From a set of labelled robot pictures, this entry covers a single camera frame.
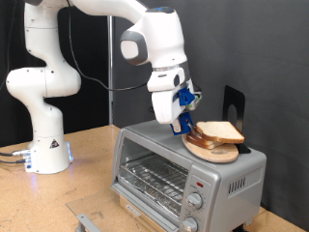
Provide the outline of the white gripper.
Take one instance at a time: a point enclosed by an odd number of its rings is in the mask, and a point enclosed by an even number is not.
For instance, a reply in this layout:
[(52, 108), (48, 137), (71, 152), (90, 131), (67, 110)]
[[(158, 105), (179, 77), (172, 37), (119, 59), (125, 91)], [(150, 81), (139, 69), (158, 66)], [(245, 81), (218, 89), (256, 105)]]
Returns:
[(194, 100), (193, 91), (192, 81), (188, 80), (172, 90), (152, 92), (154, 115), (157, 121), (160, 124), (173, 123), (174, 131), (180, 132), (181, 125), (176, 119)]

